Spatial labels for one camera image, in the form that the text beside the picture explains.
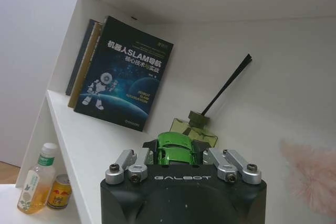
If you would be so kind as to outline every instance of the green glass bottle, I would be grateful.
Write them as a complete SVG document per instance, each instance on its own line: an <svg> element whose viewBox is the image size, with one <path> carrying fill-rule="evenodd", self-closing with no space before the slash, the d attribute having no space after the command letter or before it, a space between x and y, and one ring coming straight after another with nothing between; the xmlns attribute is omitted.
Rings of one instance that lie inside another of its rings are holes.
<svg viewBox="0 0 336 224"><path fill-rule="evenodd" d="M218 137L204 128L204 126L209 121L209 118L206 117L205 114L214 104L214 102L218 99L218 97L224 92L224 90L226 90L227 87L229 87L229 85L235 80L235 78L246 68L246 66L251 61L252 57L250 54L248 54L202 113L190 111L188 116L188 118L190 119L189 122L175 118L170 128L170 131L182 133L190 137L191 140L206 142L209 143L211 147L214 147L217 143Z"/></svg>
<svg viewBox="0 0 336 224"><path fill-rule="evenodd" d="M209 143L211 147L214 147L218 137L204 128L209 118L194 111L190 111L188 118L190 119L189 122L174 118L170 131L182 133L192 140L206 142Z"/></svg>

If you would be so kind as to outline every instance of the robot illustration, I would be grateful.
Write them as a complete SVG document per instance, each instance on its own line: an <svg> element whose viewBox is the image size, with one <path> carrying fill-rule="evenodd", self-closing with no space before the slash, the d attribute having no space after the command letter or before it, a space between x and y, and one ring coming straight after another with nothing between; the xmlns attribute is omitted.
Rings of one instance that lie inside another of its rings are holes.
<svg viewBox="0 0 336 224"><path fill-rule="evenodd" d="M116 88L118 81L115 80L114 82L112 82L112 79L113 78L110 73L103 73L100 76L100 80L95 80L93 83L91 83L87 91L90 95L85 97L85 99L82 101L82 104L88 105L91 102L92 96L97 95L98 97L96 101L96 107L99 110L103 110L104 107L101 105L101 99L99 93L106 90L111 92Z"/></svg>

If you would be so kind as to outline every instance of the bolt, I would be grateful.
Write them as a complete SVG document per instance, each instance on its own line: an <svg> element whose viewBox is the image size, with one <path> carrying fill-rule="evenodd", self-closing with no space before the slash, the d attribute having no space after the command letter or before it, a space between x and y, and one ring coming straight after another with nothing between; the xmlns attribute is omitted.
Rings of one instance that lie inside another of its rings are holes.
<svg viewBox="0 0 336 224"><path fill-rule="evenodd" d="M139 182L140 182L140 177L139 177L139 175L138 175L138 174L133 174L133 175L130 177L130 181L131 181L132 183L135 183L135 184L139 183Z"/></svg>
<svg viewBox="0 0 336 224"><path fill-rule="evenodd" d="M258 166L255 165L255 164L248 164L247 165L247 169L250 171L250 172L256 172L258 170Z"/></svg>
<svg viewBox="0 0 336 224"><path fill-rule="evenodd" d="M119 165L118 164L112 164L110 165L110 172L118 172L120 169Z"/></svg>
<svg viewBox="0 0 336 224"><path fill-rule="evenodd" d="M233 184L236 182L236 176L234 174L228 174L226 180L228 183Z"/></svg>

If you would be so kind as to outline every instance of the pink fluff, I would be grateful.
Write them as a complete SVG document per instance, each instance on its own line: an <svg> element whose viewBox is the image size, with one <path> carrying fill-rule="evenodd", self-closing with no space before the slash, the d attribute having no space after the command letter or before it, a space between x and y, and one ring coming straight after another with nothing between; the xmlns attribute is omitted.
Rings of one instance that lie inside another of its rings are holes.
<svg viewBox="0 0 336 224"><path fill-rule="evenodd" d="M310 209L336 217L336 150L281 141L281 152L291 166L292 192Z"/></svg>

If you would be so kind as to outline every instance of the book cover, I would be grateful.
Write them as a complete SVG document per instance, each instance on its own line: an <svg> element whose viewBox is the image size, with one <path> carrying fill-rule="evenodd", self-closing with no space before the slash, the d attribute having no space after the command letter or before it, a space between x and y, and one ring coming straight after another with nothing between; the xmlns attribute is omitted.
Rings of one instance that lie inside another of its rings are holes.
<svg viewBox="0 0 336 224"><path fill-rule="evenodd" d="M80 65L78 74L76 76L76 80L75 80L75 84L73 85L73 89L71 92L71 96L70 96L70 100L68 103L68 106L71 108L74 108L80 91L82 89L84 80L85 80L85 76L89 70L91 61L92 61L92 57L94 55L94 51L98 45L98 41L99 41L99 37L101 34L101 30L102 30L102 24L101 23L95 23L93 30L91 32L91 36L88 42L88 46L86 47L85 53L84 53L84 57L83 57L83 61Z"/></svg>
<svg viewBox="0 0 336 224"><path fill-rule="evenodd" d="M69 80L67 89L66 89L66 91L65 91L65 94L66 94L66 95L71 95L72 88L74 87L73 84L75 84L75 79L76 79L76 76L77 76L77 74L78 74L79 67L80 67L81 62L82 62L82 60L83 60L84 53L85 53L86 47L87 47L87 45L88 45L88 42L89 42L89 39L90 39L92 30L93 30L93 26L94 26L94 24L95 24L96 22L97 22L97 21L95 21L95 20L93 20L93 19L90 19L90 20L89 20L88 27L87 27L87 29L86 29L86 32L85 32L85 35L84 35L82 44L81 44L81 46L80 46L80 49L79 49L79 51L78 51L78 56L77 56L75 65L73 66L72 73L71 73L71 76L70 76L70 80Z"/></svg>
<svg viewBox="0 0 336 224"><path fill-rule="evenodd" d="M75 111L142 131L172 48L107 17Z"/></svg>

